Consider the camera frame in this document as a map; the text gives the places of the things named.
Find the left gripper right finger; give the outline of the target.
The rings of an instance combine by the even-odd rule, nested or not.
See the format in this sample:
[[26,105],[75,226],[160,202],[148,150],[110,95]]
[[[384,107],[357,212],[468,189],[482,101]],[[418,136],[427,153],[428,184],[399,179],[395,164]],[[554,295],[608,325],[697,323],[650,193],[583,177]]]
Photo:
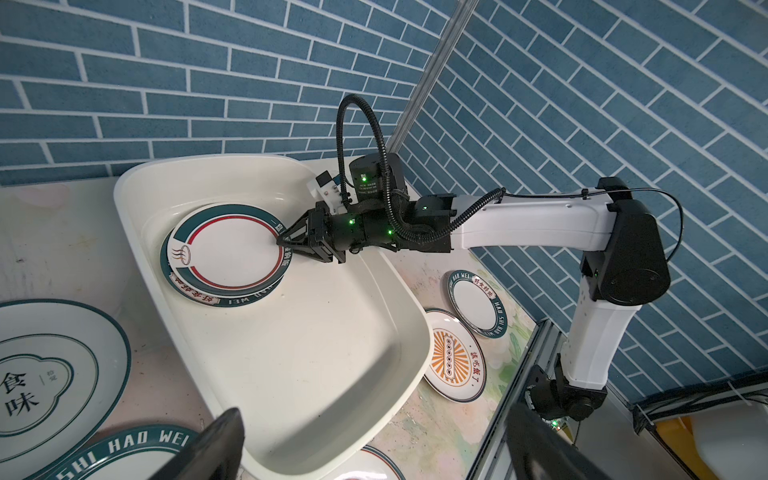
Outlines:
[[506,419],[507,446],[517,479],[610,480],[525,404],[513,404]]

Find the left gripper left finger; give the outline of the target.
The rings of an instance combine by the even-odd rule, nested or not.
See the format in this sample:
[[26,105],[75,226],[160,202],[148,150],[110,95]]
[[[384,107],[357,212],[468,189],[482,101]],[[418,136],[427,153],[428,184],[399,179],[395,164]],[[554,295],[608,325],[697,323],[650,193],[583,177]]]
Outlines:
[[224,411],[150,479],[228,479],[238,476],[245,428],[241,412]]

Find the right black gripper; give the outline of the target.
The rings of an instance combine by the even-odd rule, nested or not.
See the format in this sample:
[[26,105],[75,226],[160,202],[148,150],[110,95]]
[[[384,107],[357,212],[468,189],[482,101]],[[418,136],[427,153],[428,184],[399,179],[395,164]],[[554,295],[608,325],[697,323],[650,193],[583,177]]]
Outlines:
[[[410,198],[403,164],[396,154],[388,156],[393,211],[401,222],[418,234],[431,234],[447,227],[456,216],[454,194],[425,195]],[[384,182],[379,155],[369,154],[352,161],[347,176],[353,182],[357,200],[347,212],[331,212],[323,201],[305,212],[277,238],[277,244],[310,259],[343,263],[348,253],[366,247],[391,251],[413,250],[423,253],[448,253],[449,236],[430,243],[418,243],[400,237],[386,214]]]

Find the green red ring plate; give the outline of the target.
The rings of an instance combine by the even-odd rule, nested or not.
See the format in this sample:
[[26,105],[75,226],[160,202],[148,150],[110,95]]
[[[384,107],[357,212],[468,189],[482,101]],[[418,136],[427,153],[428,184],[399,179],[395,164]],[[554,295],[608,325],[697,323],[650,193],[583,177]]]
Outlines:
[[286,227],[273,214],[243,203],[211,203],[189,212],[161,252],[183,284],[221,299],[256,296],[276,286],[293,252],[278,244]]

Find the green lettered rim plate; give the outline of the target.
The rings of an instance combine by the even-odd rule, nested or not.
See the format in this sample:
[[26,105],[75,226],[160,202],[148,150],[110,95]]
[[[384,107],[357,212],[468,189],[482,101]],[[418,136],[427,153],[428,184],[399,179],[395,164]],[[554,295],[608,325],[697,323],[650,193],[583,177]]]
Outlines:
[[458,318],[471,331],[490,339],[499,339],[506,334],[506,309],[486,280],[467,270],[454,270],[448,274],[446,288]]
[[292,252],[275,243],[270,233],[250,229],[201,234],[184,243],[168,234],[160,248],[165,280],[187,299],[217,308],[235,308],[264,299],[279,286]]
[[74,453],[43,479],[150,479],[197,436],[169,424],[125,429]]

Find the white plastic bin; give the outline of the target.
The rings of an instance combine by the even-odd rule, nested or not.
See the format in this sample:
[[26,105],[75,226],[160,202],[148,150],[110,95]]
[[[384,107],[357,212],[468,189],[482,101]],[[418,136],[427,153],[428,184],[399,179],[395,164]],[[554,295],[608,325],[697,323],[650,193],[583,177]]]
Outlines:
[[243,468],[258,479],[319,479],[371,441],[406,403],[432,351],[425,313],[376,248],[343,264],[292,260],[251,306],[191,301],[164,278],[160,248],[188,213],[252,204],[294,222],[314,172],[273,155],[148,162],[121,175],[114,201],[143,280],[213,415],[236,407]]

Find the right orange sunburst plate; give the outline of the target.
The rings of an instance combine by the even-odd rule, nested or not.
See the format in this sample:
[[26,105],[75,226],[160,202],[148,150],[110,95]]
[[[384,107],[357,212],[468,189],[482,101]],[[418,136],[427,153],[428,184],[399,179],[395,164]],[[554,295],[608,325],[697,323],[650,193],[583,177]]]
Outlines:
[[457,403],[477,400],[485,390],[487,368],[473,333],[453,314],[428,309],[425,318],[433,334],[427,383],[444,398]]

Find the orange sunburst plate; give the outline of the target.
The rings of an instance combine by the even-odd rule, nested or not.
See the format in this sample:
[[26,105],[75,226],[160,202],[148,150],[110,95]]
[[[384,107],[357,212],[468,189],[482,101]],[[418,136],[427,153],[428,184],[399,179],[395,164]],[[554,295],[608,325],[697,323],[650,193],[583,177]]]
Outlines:
[[428,309],[425,318],[433,334],[427,383],[444,398],[457,403],[477,400],[485,390],[487,368],[473,333],[453,314]]
[[384,452],[366,445],[323,480],[405,480],[406,477]]

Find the left orange sunburst plate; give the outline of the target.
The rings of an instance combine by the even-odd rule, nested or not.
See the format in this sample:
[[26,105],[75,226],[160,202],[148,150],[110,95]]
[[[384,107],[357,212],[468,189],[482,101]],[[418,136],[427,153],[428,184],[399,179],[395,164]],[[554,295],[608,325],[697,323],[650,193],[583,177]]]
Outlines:
[[366,445],[323,480],[405,480],[406,477],[384,452]]

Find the white plate thin dark rim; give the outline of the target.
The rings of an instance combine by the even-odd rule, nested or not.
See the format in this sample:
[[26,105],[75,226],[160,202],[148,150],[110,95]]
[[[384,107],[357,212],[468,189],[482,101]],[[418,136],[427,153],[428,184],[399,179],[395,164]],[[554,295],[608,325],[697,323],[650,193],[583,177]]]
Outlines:
[[83,446],[127,386],[120,324],[69,300],[1,305],[1,476],[38,479]]

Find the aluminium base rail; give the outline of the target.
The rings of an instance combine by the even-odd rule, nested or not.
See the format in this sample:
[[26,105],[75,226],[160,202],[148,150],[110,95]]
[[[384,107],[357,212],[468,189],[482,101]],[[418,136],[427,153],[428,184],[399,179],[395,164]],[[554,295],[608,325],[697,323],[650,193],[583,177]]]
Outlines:
[[507,417],[513,405],[528,401],[528,391],[554,377],[555,364],[566,336],[550,320],[539,323],[526,346],[466,479],[514,479]]

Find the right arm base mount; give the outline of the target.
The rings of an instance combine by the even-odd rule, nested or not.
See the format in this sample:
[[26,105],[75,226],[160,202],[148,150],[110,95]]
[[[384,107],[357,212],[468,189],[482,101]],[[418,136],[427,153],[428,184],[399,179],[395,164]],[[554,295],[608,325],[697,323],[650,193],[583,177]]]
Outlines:
[[606,397],[607,388],[600,390],[572,386],[563,372],[561,355],[555,357],[554,376],[549,377],[535,365],[527,378],[532,409],[544,420],[570,417],[583,421],[600,408]]

